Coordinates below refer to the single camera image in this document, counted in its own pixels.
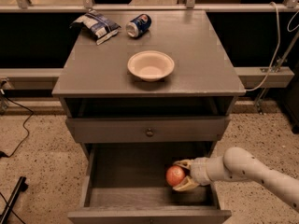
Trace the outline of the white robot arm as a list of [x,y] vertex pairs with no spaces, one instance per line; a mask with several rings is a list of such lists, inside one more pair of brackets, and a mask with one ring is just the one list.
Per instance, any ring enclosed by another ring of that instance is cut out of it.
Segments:
[[187,191],[215,181],[254,181],[299,212],[299,180],[270,169],[241,147],[230,147],[222,156],[175,161],[189,171],[173,185],[175,191]]

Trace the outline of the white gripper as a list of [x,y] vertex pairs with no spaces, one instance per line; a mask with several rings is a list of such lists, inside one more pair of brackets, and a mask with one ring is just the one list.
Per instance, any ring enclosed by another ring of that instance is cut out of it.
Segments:
[[174,161],[173,164],[183,169],[190,170],[191,176],[185,176],[184,179],[173,190],[182,192],[197,188],[200,186],[206,186],[211,183],[206,170],[207,158],[196,158],[192,160]]

